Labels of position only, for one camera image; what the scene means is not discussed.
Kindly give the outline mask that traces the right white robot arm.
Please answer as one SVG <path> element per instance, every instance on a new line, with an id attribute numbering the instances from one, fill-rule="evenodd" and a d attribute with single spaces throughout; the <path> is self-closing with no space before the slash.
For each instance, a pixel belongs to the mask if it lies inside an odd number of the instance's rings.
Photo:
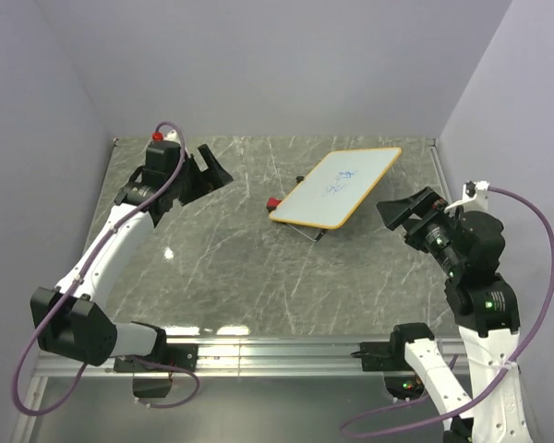
<path id="1" fill-rule="evenodd" d="M 424 324 L 394 328 L 389 357 L 412 368 L 444 418 L 446 442 L 529 442 L 520 370 L 514 352 L 520 342 L 516 295 L 498 272 L 505 247 L 503 224 L 488 213 L 489 184 L 468 182 L 450 204 L 430 187 L 408 198 L 381 201 L 385 227 L 402 227 L 404 241 L 429 253 L 444 271 L 446 301 L 465 355 L 471 394 L 465 394 L 442 362 Z"/>

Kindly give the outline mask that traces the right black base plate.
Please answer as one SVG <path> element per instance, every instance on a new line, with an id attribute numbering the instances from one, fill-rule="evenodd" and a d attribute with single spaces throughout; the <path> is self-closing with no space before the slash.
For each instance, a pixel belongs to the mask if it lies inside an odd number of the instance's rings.
<path id="1" fill-rule="evenodd" d="M 361 361 L 363 372 L 413 372 L 404 358 L 403 347 L 409 341 L 362 341 L 350 354 Z"/>

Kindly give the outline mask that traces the orange framed whiteboard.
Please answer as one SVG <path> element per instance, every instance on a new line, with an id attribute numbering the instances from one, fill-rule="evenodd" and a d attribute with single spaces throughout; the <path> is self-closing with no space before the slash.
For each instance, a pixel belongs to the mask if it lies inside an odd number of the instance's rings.
<path id="1" fill-rule="evenodd" d="M 336 230 L 401 154 L 399 147 L 333 151 L 270 212 L 269 218 L 274 222 Z"/>

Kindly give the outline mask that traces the aluminium mounting rail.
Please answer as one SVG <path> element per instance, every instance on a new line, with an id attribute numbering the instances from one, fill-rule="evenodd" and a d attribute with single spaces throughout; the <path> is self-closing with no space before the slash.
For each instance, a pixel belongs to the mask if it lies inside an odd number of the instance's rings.
<path id="1" fill-rule="evenodd" d="M 362 341 L 387 342 L 386 336 L 291 336 L 255 338 L 252 336 L 173 337 L 178 344 L 195 343 L 199 347 L 195 373 L 198 377 L 353 377 L 364 373 L 359 358 Z M 468 373 L 464 345 L 459 338 L 437 338 L 446 361 L 459 358 L 453 369 L 457 375 Z M 35 377 L 74 377 L 80 362 L 40 352 L 33 370 Z M 100 366 L 88 366 L 84 377 L 164 377 L 167 373 L 119 372 L 114 359 Z"/>

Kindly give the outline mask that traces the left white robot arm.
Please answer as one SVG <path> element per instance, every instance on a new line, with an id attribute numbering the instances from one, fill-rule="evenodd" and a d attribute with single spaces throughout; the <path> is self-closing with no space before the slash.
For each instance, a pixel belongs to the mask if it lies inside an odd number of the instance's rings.
<path id="1" fill-rule="evenodd" d="M 40 288 L 32 296 L 41 350 L 94 366 L 133 355 L 148 371 L 165 366 L 169 350 L 163 329 L 114 323 L 102 305 L 139 245 L 176 202 L 186 205 L 233 182 L 208 145 L 198 151 L 205 169 L 173 139 L 150 142 L 145 162 L 119 190 L 105 225 L 80 261 L 54 288 Z"/>

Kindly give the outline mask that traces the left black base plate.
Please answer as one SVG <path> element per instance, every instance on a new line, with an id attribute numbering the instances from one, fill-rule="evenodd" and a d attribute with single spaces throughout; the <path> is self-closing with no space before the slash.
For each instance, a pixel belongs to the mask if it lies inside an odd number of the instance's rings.
<path id="1" fill-rule="evenodd" d="M 194 372 L 197 366 L 199 346 L 195 343 L 166 344 L 156 356 L 140 356 L 114 360 L 115 373 L 164 372 L 163 366 L 172 366 Z"/>

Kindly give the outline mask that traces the red black eraser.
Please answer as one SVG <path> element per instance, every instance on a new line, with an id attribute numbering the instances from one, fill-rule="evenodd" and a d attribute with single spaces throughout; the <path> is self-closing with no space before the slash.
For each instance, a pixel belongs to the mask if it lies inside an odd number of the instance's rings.
<path id="1" fill-rule="evenodd" d="M 282 200 L 278 198 L 269 198 L 266 204 L 266 209 L 268 212 L 272 212 L 278 208 Z"/>

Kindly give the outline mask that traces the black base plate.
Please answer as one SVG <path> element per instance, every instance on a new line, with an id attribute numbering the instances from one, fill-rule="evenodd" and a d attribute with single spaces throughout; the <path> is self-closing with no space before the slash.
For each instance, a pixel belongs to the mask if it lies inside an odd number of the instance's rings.
<path id="1" fill-rule="evenodd" d="M 166 344 L 156 356 L 140 356 L 114 360 L 115 373 L 164 372 L 163 366 L 172 366 L 194 372 L 197 366 L 199 346 L 195 343 Z"/>
<path id="2" fill-rule="evenodd" d="M 362 341 L 350 354 L 361 361 L 363 372 L 413 372 L 404 358 L 403 347 L 409 341 Z"/>

